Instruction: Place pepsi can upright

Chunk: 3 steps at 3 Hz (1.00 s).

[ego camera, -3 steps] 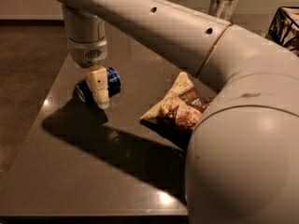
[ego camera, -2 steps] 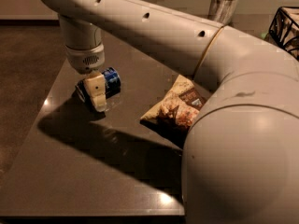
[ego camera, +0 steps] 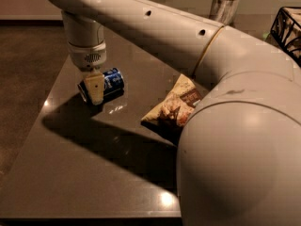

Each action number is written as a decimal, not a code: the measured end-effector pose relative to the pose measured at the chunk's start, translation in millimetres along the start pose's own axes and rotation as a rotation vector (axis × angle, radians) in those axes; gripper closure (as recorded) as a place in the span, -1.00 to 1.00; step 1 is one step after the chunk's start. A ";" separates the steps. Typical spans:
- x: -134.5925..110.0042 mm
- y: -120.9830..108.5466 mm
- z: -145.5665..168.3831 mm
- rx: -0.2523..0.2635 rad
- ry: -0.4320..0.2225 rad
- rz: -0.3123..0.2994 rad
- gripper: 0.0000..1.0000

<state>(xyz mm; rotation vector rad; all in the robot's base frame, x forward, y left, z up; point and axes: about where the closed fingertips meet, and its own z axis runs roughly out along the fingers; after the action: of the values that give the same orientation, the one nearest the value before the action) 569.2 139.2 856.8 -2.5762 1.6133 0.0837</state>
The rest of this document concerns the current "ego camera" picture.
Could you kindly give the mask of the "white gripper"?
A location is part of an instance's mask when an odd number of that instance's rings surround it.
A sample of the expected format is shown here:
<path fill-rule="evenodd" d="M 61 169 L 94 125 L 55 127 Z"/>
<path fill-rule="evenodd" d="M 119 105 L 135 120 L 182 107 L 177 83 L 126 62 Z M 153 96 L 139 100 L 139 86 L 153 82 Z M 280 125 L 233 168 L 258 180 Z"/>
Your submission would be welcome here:
<path fill-rule="evenodd" d="M 76 46 L 68 43 L 72 63 L 81 71 L 89 71 L 92 68 L 99 68 L 106 61 L 106 43 L 103 41 L 95 46 Z M 90 73 L 84 84 L 87 89 L 89 99 L 94 105 L 103 102 L 104 75 L 98 71 Z"/>

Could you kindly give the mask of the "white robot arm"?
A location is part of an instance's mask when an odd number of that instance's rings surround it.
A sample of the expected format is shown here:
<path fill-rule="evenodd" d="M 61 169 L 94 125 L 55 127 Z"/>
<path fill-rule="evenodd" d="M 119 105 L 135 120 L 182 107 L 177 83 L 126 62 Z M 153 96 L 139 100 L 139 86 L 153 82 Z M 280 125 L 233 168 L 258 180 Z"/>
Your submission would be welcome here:
<path fill-rule="evenodd" d="M 183 226 L 301 226 L 301 72 L 276 47 L 148 0 L 49 0 L 190 77 L 202 101 L 182 130 Z"/>

